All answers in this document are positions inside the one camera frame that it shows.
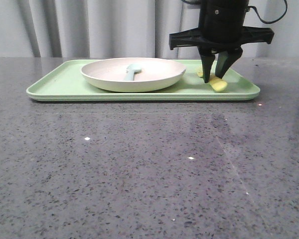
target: gray countertop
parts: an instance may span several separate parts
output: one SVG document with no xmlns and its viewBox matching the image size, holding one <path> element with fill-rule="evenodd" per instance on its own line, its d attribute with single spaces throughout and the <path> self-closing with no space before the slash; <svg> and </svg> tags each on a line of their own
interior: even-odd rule
<svg viewBox="0 0 299 239">
<path fill-rule="evenodd" d="M 246 102 L 39 103 L 68 59 L 0 58 L 0 239 L 299 239 L 299 58 Z"/>
</svg>

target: spoon handle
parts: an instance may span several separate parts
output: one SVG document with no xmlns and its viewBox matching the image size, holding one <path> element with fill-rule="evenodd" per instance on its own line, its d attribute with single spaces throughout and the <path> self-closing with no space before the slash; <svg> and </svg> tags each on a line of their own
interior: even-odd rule
<svg viewBox="0 0 299 239">
<path fill-rule="evenodd" d="M 124 78 L 124 81 L 133 81 L 134 80 L 134 70 L 129 70 Z"/>
</svg>

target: light green tray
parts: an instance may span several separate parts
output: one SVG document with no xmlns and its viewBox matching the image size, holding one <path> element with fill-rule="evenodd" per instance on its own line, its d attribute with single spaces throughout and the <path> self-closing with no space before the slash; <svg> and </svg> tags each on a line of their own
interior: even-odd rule
<svg viewBox="0 0 299 239">
<path fill-rule="evenodd" d="M 26 89 L 36 101 L 245 101 L 255 98 L 260 89 L 237 72 L 229 69 L 224 80 L 228 87 L 221 93 L 196 75 L 200 60 L 175 60 L 186 66 L 186 72 L 176 84 L 147 93 L 115 93 L 87 83 L 80 73 L 85 64 L 96 60 L 72 60 L 51 71 Z"/>
</svg>

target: spoon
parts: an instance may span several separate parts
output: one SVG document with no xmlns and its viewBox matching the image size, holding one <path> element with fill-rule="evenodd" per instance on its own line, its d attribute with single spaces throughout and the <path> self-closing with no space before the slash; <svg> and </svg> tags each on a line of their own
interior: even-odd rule
<svg viewBox="0 0 299 239">
<path fill-rule="evenodd" d="M 134 74 L 141 72 L 141 66 L 137 63 L 133 63 L 126 68 L 127 75 L 124 78 L 124 81 L 133 81 Z"/>
</svg>

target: white curtain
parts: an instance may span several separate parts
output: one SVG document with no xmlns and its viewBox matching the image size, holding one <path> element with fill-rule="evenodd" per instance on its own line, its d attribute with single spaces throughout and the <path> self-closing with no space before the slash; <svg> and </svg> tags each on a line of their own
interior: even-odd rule
<svg viewBox="0 0 299 239">
<path fill-rule="evenodd" d="M 283 0 L 250 0 L 266 20 Z M 0 57 L 199 58 L 195 47 L 171 51 L 169 34 L 195 28 L 199 6 L 181 0 L 0 0 Z M 275 37 L 243 46 L 245 57 L 299 56 L 299 0 L 281 21 L 264 26 L 254 12 L 245 25 L 271 27 Z"/>
</svg>

